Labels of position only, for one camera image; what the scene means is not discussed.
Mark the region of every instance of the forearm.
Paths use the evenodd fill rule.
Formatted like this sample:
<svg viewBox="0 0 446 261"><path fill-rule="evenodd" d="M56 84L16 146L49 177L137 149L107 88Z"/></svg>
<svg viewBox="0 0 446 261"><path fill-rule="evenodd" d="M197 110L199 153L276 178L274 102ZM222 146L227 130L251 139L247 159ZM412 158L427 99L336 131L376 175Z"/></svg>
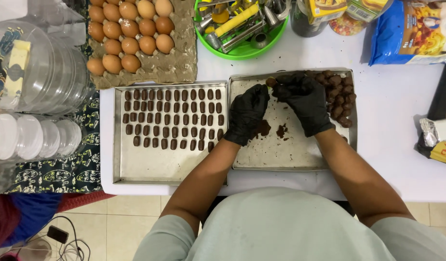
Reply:
<svg viewBox="0 0 446 261"><path fill-rule="evenodd" d="M220 192L240 148L233 142L220 140L179 185L161 216L182 211L200 220Z"/></svg>
<svg viewBox="0 0 446 261"><path fill-rule="evenodd" d="M359 220L371 226L383 217L412 217L395 190L334 130L315 135L333 176Z"/></svg>

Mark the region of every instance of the yellow handle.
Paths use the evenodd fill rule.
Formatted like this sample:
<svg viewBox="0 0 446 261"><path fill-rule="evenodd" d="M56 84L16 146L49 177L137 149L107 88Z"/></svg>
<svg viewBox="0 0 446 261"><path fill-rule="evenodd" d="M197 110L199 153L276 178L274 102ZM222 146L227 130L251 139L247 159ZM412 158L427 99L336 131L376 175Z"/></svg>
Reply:
<svg viewBox="0 0 446 261"><path fill-rule="evenodd" d="M249 19L252 15L255 15L258 12L258 5L252 5L248 9L244 10L242 13L234 17L233 19L226 22L224 25L220 26L219 28L215 29L215 34L217 37L222 36L223 34L227 33L229 30L233 29L234 27L238 26L243 21Z"/></svg>

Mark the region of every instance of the metal tray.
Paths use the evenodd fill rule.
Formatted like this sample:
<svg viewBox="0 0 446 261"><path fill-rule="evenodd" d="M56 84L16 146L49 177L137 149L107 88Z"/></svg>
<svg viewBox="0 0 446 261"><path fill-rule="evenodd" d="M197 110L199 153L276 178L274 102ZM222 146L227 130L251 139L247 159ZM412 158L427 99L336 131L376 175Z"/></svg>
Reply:
<svg viewBox="0 0 446 261"><path fill-rule="evenodd" d="M214 92L214 98L212 100L213 103L217 103L218 101L222 104L222 115L225 118L225 122L223 126L218 126L218 113L215 111L213 113L214 120L213 125L208 126L201 126L200 125L200 116L202 113L200 113L199 110L199 102L201 100L196 98L197 102L197 112L192 113L191 111L191 89L200 89L203 88L205 90L205 99L203 100L206 104L206 115L208 116L208 103L209 100L207 98L207 90L213 89ZM185 113L182 111L182 104L184 103L181 99L180 95L180 111L178 113L173 112L173 105L175 103L173 92L174 90L181 90L181 89L188 89L188 99L187 103L189 104L189 110L187 114L190 116L190 122L187 126L183 124L183 116ZM220 89L222 93L222 97L220 100L215 99L215 90ZM133 91L134 90L171 90L171 100L169 101L171 103L171 109L168 113L165 113L163 110L162 113L162 120L158 126L160 127L160 134L158 135L159 139L159 145L157 148L152 147L152 138L155 138L153 135L153 127L156 126L155 124L155 113L156 110L156 102L157 97L155 95L154 99L154 110L151 112L154 115L154 121L152 123L147 123L147 114L150 112L149 110L144 111L146 120L143 123L139 123L138 120L135 122L129 124L133 124L133 130L136 124L141 124L141 134L139 135L141 137L140 145L138 147L135 147L133 145L133 138L134 138L134 131L133 134L127 135L125 132L126 124L122 122L123 114L126 113L124 109L124 102L125 102L125 96L124 91L131 91L131 110L129 112L134 111L133 110ZM227 124L227 104L228 104L228 90L227 90L227 84L226 83L204 83L204 84L185 84L185 85L136 85L136 86L128 86L128 87L116 87L115 88L115 95L114 95L114 138L113 138L113 183L114 184L133 184L133 185L179 185L181 181L191 172L194 167L197 166L198 163L200 163L204 157L208 154L208 142L211 141L208 138L208 131L210 129L215 130L215 138L212 140L215 144L218 142L216 134L219 128L223 129L224 132L226 132ZM165 92L163 97L163 106L166 102L165 100ZM170 128L170 136L168 137L168 149L162 150L161 148L161 140L163 138L162 136L162 129L165 127L164 123L164 115L169 114L171 116L171 122L168 125ZM176 138L178 141L178 147L176 150L170 149L170 142L173 139L171 136L171 128L174 126L173 124L173 116L175 114L178 114L180 116L180 122L178 125L178 137ZM196 125L192 124L192 115L197 114L199 116L199 120ZM144 135L142 132L142 129L144 128L144 125L148 124L150 126L150 132L148 137L150 138L150 146L148 148L144 148L143 141L144 141ZM191 136L191 128L197 127L197 137L193 138ZM188 136L183 137L181 134L181 129L183 127L188 128ZM206 135L205 135L205 147L203 151L199 151L197 146L194 151L191 151L190 144L192 139L196 139L197 142L199 140L199 131L201 128L206 128ZM180 149L179 145L182 139L187 140L187 147L185 149Z"/></svg>
<svg viewBox="0 0 446 261"><path fill-rule="evenodd" d="M268 77L277 77L288 73L301 71L283 71L258 75L247 75L231 77L228 89L230 90L229 103L238 94L245 92L255 84L264 84ZM342 77L352 76L352 70L331 70L335 74L342 74ZM348 139L348 143L357 151L357 110L352 109L352 115L348 117L354 122L351 128L343 128L336 121L331 120L336 125L336 131ZM276 171L315 171L328 169L318 148L314 137L306 138L304 131L294 111L285 103L276 101L271 96L265 117L271 126L269 134L265 137L259 136L249 141L248 145L242 147L238 152L233 169L258 169ZM286 124L288 131L283 138L276 134L279 126Z"/></svg>

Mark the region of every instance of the brown egg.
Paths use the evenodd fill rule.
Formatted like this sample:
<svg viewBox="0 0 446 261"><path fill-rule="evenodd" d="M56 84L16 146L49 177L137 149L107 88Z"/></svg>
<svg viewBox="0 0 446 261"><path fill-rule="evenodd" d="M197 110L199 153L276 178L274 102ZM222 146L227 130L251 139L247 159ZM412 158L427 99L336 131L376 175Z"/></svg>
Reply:
<svg viewBox="0 0 446 261"><path fill-rule="evenodd" d="M91 0L91 5L95 7L102 7L105 3L105 0Z"/></svg>
<svg viewBox="0 0 446 261"><path fill-rule="evenodd" d="M118 40L122 35L121 27L118 23L106 22L103 28L105 35L110 39Z"/></svg>
<svg viewBox="0 0 446 261"><path fill-rule="evenodd" d="M157 48L166 54L170 53L170 50L175 47L173 39L167 34L160 34L157 39L155 39Z"/></svg>
<svg viewBox="0 0 446 261"><path fill-rule="evenodd" d="M121 65L128 72L136 73L139 67L141 67L141 62L136 56L132 54L127 54L123 56L123 58L121 59Z"/></svg>
<svg viewBox="0 0 446 261"><path fill-rule="evenodd" d="M121 59L120 57L112 54L104 55L104 58L102 58L102 64L104 67L113 74L119 74L120 71L123 69L121 66Z"/></svg>
<svg viewBox="0 0 446 261"><path fill-rule="evenodd" d="M107 0L107 2L114 4L114 5L118 5L120 3L120 0Z"/></svg>
<svg viewBox="0 0 446 261"><path fill-rule="evenodd" d="M91 58L87 61L87 69L92 72L92 74L102 76L105 72L105 67L102 64L102 59L100 58Z"/></svg>
<svg viewBox="0 0 446 261"><path fill-rule="evenodd" d="M89 8L89 17L91 17L91 21L102 23L105 19L104 9L101 7L90 7Z"/></svg>
<svg viewBox="0 0 446 261"><path fill-rule="evenodd" d="M123 2L119 9L123 18L135 20L139 16L138 8L132 3Z"/></svg>
<svg viewBox="0 0 446 261"><path fill-rule="evenodd" d="M121 48L126 54L136 54L139 50L139 43L134 38L126 37L121 41Z"/></svg>
<svg viewBox="0 0 446 261"><path fill-rule="evenodd" d="M118 22L121 18L120 9L114 4L106 4L104 6L104 15L107 20L112 22Z"/></svg>
<svg viewBox="0 0 446 261"><path fill-rule="evenodd" d="M141 39L139 39L139 47L141 47L141 51L143 51L147 55L152 55L157 49L155 39L150 36L141 37Z"/></svg>
<svg viewBox="0 0 446 261"><path fill-rule="evenodd" d="M157 29L155 28L154 21L144 18L139 22L139 31L144 36L154 36L154 34L157 32Z"/></svg>
<svg viewBox="0 0 446 261"><path fill-rule="evenodd" d="M173 5L170 0L157 0L155 10L159 16L168 17L173 12Z"/></svg>
<svg viewBox="0 0 446 261"><path fill-rule="evenodd" d="M91 35L92 39L101 43L104 40L105 33L103 29L103 25L98 22L91 22L87 27L87 33Z"/></svg>
<svg viewBox="0 0 446 261"><path fill-rule="evenodd" d="M147 18L152 20L154 18L154 15L157 13L155 12L155 6L153 3L147 1L147 0L141 0L138 3L138 12L142 16L142 18Z"/></svg>
<svg viewBox="0 0 446 261"><path fill-rule="evenodd" d="M109 39L105 41L104 48L108 54L119 55L120 52L122 51L121 43L114 39Z"/></svg>
<svg viewBox="0 0 446 261"><path fill-rule="evenodd" d="M160 16L155 21L155 26L157 27L158 33L170 34L171 31L175 28L175 25L170 20L170 18L165 16Z"/></svg>
<svg viewBox="0 0 446 261"><path fill-rule="evenodd" d="M121 30L126 37L135 37L139 34L138 24L130 19L122 19Z"/></svg>

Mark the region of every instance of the blue package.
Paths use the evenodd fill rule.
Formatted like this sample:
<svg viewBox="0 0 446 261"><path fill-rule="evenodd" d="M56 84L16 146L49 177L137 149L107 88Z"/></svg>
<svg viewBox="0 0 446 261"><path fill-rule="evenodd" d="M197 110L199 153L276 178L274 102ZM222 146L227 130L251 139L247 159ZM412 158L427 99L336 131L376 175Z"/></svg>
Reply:
<svg viewBox="0 0 446 261"><path fill-rule="evenodd" d="M442 62L446 63L446 2L397 0L378 18L369 66Z"/></svg>

